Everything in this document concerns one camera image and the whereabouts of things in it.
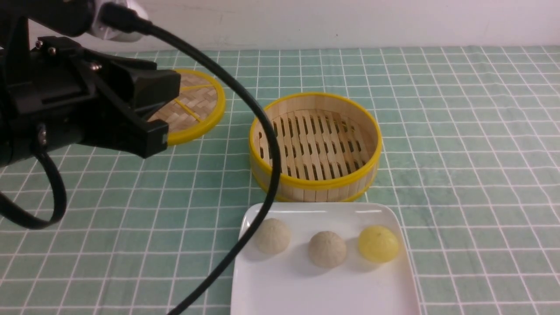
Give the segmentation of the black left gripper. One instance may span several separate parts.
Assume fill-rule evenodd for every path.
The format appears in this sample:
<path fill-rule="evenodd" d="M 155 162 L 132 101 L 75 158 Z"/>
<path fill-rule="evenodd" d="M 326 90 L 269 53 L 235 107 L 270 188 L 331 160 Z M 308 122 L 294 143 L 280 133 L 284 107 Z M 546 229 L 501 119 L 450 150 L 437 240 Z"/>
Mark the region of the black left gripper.
<path fill-rule="evenodd" d="M 1 166 L 37 149 L 79 144 L 143 159 L 168 147 L 168 124 L 147 121 L 179 95 L 181 74 L 156 62 L 43 37 L 1 40 Z"/>

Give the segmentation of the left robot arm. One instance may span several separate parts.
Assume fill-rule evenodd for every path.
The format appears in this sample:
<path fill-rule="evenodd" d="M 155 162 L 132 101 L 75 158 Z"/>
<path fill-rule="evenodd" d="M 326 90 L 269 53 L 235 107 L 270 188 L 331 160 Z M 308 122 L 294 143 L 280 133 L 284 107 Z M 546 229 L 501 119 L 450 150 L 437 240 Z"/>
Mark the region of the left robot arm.
<path fill-rule="evenodd" d="M 99 20 L 103 0 L 1 2 L 1 166 L 79 144 L 149 158 L 168 147 L 154 114 L 181 76 L 155 62 L 111 56 L 74 40 L 128 41 Z"/>

